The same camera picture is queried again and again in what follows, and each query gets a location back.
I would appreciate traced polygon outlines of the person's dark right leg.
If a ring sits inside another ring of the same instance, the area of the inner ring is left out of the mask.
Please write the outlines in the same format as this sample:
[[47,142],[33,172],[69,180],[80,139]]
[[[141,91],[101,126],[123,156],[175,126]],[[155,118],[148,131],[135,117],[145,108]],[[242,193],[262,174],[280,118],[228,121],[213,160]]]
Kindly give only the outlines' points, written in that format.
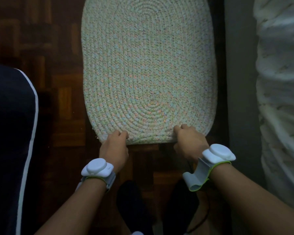
[[180,180],[174,187],[168,201],[164,219],[163,235],[184,235],[187,233],[199,206],[195,192],[191,192],[184,181]]

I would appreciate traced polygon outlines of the oval braided pastel rug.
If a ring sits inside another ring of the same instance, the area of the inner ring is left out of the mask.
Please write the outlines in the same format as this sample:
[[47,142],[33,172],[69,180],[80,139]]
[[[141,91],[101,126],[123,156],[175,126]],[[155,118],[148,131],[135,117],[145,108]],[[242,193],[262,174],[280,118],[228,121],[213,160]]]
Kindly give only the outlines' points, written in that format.
[[86,0],[81,41],[100,142],[115,130],[128,145],[174,142],[184,123],[209,133],[218,80],[208,0]]

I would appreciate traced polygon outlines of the person's right hand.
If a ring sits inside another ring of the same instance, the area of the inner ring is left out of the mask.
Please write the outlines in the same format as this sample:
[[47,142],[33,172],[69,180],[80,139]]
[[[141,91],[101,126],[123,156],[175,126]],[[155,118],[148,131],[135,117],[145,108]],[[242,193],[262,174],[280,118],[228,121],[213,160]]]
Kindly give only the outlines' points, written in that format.
[[195,164],[198,163],[199,158],[203,157],[203,151],[208,148],[205,136],[197,130],[196,134],[177,137],[177,143],[174,145],[176,154]]

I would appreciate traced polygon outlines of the person's left forearm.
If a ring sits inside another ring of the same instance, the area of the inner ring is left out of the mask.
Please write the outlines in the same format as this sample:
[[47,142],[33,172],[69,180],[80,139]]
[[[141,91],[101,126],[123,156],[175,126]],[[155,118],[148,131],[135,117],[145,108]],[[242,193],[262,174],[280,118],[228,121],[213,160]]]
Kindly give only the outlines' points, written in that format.
[[105,193],[103,180],[85,180],[34,235],[87,235]]

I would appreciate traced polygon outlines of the dark navy white-piped cushion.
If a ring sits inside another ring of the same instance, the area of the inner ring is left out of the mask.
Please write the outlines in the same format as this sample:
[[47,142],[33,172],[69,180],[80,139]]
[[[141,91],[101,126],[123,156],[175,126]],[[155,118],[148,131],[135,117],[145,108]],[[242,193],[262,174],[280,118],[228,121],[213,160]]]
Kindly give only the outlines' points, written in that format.
[[27,75],[0,64],[0,235],[20,235],[39,99]]

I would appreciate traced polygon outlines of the white left wrist tracker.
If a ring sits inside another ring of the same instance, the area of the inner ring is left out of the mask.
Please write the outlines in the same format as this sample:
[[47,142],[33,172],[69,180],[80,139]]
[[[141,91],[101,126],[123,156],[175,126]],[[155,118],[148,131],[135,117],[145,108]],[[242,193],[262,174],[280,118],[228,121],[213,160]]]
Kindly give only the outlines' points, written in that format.
[[103,158],[96,158],[90,161],[82,169],[81,175],[82,179],[75,190],[78,190],[86,179],[97,178],[106,183],[106,191],[109,191],[116,178],[114,166],[111,163],[106,162]]

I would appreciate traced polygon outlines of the white wrist tracker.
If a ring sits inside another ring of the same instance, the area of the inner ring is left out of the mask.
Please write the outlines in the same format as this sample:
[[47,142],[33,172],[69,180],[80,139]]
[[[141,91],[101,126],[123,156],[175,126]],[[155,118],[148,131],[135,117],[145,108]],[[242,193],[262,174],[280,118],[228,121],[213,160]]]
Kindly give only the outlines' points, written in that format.
[[78,190],[86,179],[97,178],[106,183],[106,191],[109,191],[116,178],[114,166],[111,163],[106,162],[103,158],[96,158],[90,161],[82,169],[81,175],[82,179],[75,190]]
[[201,189],[209,180],[213,168],[236,160],[235,154],[228,147],[221,144],[212,144],[209,149],[203,151],[202,155],[202,158],[198,158],[196,169],[192,174],[189,172],[182,174],[184,182],[191,192]]

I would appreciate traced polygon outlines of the person's dark leg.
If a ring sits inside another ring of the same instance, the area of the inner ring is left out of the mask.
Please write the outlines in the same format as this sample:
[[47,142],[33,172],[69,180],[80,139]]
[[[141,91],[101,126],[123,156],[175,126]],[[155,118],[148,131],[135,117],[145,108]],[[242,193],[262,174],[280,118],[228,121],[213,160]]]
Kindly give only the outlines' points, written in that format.
[[117,191],[116,204],[131,235],[154,235],[151,216],[135,182],[122,183]]
[[168,201],[164,219],[163,235],[184,235],[187,233],[199,206],[195,192],[191,192],[184,181],[180,180],[174,187]]

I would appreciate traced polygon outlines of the person's dark left leg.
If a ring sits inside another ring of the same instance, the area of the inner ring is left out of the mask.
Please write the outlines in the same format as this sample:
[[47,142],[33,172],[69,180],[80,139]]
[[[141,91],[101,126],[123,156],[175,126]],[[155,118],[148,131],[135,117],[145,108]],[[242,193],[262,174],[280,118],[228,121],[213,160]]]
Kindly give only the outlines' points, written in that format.
[[122,183],[117,191],[116,204],[131,235],[154,235],[151,216],[135,182]]

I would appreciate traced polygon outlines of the grey bed frame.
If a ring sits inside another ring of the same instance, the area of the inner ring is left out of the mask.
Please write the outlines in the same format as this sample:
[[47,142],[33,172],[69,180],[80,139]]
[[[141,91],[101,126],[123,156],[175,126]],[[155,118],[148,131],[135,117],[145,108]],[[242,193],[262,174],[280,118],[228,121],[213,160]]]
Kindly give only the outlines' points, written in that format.
[[224,0],[229,145],[234,166],[266,187],[256,99],[258,37],[254,0]]

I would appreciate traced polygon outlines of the person's right forearm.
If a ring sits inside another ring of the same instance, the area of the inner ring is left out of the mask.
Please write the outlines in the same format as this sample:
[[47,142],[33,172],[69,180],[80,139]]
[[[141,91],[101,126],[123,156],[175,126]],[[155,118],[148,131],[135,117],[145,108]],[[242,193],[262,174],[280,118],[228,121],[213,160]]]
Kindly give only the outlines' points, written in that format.
[[215,166],[209,178],[253,234],[294,235],[294,209],[230,163]]

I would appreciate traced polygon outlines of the white patterned bed sheet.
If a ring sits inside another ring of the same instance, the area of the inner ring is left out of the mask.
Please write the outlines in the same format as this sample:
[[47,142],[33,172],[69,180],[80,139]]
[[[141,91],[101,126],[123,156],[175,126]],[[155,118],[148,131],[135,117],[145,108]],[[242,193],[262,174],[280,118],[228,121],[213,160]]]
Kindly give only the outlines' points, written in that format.
[[267,189],[294,208],[294,0],[255,0],[256,96]]

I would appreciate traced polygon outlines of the white right wrist tracker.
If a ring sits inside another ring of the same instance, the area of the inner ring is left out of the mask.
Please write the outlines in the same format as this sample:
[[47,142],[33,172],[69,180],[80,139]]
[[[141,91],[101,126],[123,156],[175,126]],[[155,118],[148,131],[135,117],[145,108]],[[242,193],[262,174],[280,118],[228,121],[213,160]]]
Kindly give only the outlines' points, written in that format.
[[235,154],[228,147],[221,144],[212,144],[209,149],[203,151],[202,155],[202,158],[198,158],[196,169],[192,174],[189,172],[182,174],[184,182],[191,192],[201,189],[209,180],[213,168],[236,160]]

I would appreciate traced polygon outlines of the person's left hand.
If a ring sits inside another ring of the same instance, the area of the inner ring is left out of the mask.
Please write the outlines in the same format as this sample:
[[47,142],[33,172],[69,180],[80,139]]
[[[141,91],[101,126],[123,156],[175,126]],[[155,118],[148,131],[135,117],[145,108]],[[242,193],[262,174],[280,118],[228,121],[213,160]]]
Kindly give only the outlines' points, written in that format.
[[115,174],[118,174],[129,158],[129,151],[126,142],[115,142],[105,140],[99,150],[99,158],[114,166]]

